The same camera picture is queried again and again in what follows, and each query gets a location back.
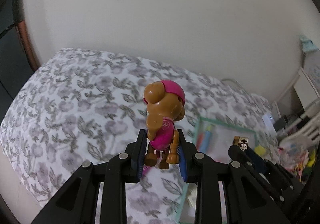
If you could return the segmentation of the colourful foam puzzle piece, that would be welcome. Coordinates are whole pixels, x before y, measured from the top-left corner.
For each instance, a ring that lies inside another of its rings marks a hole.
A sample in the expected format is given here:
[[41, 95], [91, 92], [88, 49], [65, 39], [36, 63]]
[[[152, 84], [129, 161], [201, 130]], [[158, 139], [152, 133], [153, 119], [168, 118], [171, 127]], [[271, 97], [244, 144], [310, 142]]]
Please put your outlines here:
[[197, 138], [196, 147], [199, 152], [206, 153], [213, 135], [212, 124], [208, 125], [205, 131], [201, 132]]

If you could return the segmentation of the brown pink puppy figurine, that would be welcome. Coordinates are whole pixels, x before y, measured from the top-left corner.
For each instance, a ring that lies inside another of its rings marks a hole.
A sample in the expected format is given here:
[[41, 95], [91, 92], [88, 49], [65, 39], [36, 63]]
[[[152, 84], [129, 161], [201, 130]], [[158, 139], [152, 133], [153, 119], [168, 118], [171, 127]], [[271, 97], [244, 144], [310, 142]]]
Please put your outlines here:
[[180, 134], [175, 122], [185, 116], [185, 93], [178, 83], [161, 80], [145, 87], [143, 99], [147, 108], [146, 131], [149, 140], [144, 164], [168, 169], [169, 165], [180, 161], [177, 153]]

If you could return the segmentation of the cream plastic hair clip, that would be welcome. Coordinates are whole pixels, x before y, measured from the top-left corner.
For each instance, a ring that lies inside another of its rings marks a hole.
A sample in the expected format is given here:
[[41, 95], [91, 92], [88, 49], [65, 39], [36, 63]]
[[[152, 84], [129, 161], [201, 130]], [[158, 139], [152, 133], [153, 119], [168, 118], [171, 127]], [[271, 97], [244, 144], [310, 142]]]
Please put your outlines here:
[[187, 201], [190, 207], [196, 208], [197, 186], [190, 184], [188, 188]]

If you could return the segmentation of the patterned beige black bar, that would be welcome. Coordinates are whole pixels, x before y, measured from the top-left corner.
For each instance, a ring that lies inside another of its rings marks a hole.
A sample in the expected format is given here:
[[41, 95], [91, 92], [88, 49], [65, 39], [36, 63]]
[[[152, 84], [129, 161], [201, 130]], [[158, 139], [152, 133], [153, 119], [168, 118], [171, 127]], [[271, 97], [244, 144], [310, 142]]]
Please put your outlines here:
[[241, 150], [246, 150], [249, 145], [249, 138], [247, 137], [241, 137], [241, 136], [235, 136], [233, 138], [233, 145], [238, 146]]

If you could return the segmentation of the teal rimmed white tray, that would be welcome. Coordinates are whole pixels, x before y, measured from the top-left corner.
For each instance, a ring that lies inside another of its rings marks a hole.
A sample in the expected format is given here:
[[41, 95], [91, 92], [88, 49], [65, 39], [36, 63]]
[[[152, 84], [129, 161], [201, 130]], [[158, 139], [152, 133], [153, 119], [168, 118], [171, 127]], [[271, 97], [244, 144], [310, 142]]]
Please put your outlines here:
[[[224, 123], [216, 119], [200, 117], [195, 126], [195, 136], [193, 144], [196, 145], [199, 134], [205, 131], [208, 125], [212, 124], [213, 135], [210, 141], [207, 152], [205, 153], [214, 161], [228, 164], [231, 162], [228, 156], [228, 150], [233, 145], [233, 138], [235, 136], [249, 138], [249, 147], [254, 148], [258, 144], [257, 134], [255, 131], [246, 129], [244, 127]], [[183, 187], [183, 194], [181, 202], [176, 214], [176, 223], [193, 223], [195, 219], [195, 209], [189, 206], [187, 201], [188, 188], [190, 184], [185, 184]]]

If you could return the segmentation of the grey power adapter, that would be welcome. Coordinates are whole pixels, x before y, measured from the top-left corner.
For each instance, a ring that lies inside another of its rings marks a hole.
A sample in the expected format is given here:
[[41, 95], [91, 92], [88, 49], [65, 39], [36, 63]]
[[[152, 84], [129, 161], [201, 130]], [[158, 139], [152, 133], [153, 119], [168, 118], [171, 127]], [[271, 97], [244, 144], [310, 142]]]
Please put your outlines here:
[[273, 124], [274, 130], [278, 132], [279, 130], [284, 129], [287, 126], [288, 121], [289, 120], [285, 115], [282, 116]]

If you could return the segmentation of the floral grey white blanket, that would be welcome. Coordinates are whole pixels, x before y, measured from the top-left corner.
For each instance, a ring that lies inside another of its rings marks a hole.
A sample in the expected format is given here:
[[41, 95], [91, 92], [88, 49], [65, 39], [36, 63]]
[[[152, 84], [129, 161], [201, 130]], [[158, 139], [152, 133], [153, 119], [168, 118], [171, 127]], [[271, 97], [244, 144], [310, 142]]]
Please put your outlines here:
[[31, 76], [1, 123], [1, 153], [14, 171], [1, 177], [1, 190], [20, 223], [31, 223], [84, 160], [106, 162], [136, 139], [145, 126], [143, 90], [159, 80], [184, 89], [186, 114], [176, 126], [186, 139], [199, 117], [218, 119], [254, 130], [266, 158], [278, 162], [265, 98], [169, 64], [65, 48]]

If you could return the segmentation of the white plastic furniture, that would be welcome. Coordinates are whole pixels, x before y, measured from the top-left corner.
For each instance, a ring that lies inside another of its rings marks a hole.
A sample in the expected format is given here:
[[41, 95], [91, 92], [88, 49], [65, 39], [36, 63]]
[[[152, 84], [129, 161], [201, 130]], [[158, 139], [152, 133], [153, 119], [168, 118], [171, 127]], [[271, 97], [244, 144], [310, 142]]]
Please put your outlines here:
[[297, 124], [304, 121], [306, 118], [310, 120], [301, 130], [306, 128], [306, 133], [312, 134], [315, 130], [312, 130], [311, 124], [319, 118], [319, 91], [316, 89], [310, 77], [304, 71], [303, 68], [300, 68], [286, 87], [282, 94], [277, 97], [272, 103], [272, 108], [276, 110], [277, 115], [281, 118], [280, 110], [278, 107], [278, 102], [280, 102], [287, 93], [294, 91], [302, 105], [303, 113], [298, 116], [291, 124], [287, 125], [284, 129], [279, 130], [278, 132], [287, 134], [290, 132]]

